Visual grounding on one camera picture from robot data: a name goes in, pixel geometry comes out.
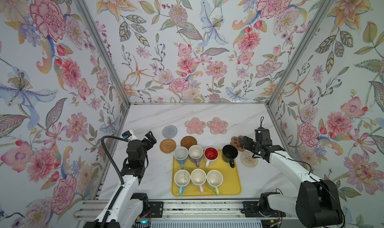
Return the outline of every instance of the paw-shaped coaster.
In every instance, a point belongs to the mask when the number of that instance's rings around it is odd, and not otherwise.
[[[207,122],[207,126],[210,128],[209,131],[214,135],[219,133],[226,134],[228,122],[222,121],[218,117],[214,117],[212,121]]]
[[[206,126],[205,122],[200,121],[197,117],[192,118],[190,121],[186,121],[185,126],[187,127],[188,134],[203,134],[203,128]]]

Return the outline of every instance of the white marble surface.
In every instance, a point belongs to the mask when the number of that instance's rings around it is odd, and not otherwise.
[[[189,136],[184,125],[185,121],[198,117],[201,121],[208,122],[215,116],[228,122],[228,131],[224,135],[213,135],[209,132],[209,128],[205,127],[203,134],[191,135],[204,149],[208,146],[222,149],[224,145],[230,143],[233,136],[244,135],[255,139],[254,130],[259,127],[262,116],[264,116],[263,127],[270,130],[273,144],[282,145],[263,104],[133,105],[129,110],[123,132],[131,129],[138,139],[142,139],[151,130],[157,139],[155,146],[148,151],[149,165],[136,192],[147,193],[149,199],[254,198],[259,197],[263,192],[271,192],[280,188],[284,195],[297,196],[297,189],[273,165],[259,159],[255,168],[247,168],[241,163],[240,154],[235,159],[242,186],[242,192],[239,195],[173,196],[171,193],[173,153],[165,154],[159,148],[160,142],[165,139],[162,135],[163,128],[167,125],[177,127],[178,132],[173,139],[177,146],[180,146],[181,139]],[[113,156],[119,169],[127,157],[126,148],[127,143],[119,141]],[[118,182],[116,171],[110,166],[99,199],[110,199]]]

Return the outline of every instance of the wooden coaster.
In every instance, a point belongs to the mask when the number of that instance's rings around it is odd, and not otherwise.
[[[176,149],[176,142],[172,139],[165,139],[160,143],[160,150],[164,153],[171,153]]]

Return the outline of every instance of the brown saucer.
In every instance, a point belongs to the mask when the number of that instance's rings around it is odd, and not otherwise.
[[[193,136],[186,136],[181,139],[181,146],[189,149],[193,145],[197,145],[197,140]]]

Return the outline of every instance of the wall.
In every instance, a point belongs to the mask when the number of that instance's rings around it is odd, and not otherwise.
[[[199,103],[265,101],[321,1],[86,3],[132,102]]]
[[[272,107],[296,159],[336,183],[348,227],[384,224],[383,8],[337,0]]]
[[[0,0],[0,227],[74,227],[97,187],[126,108],[87,31],[72,0]]]

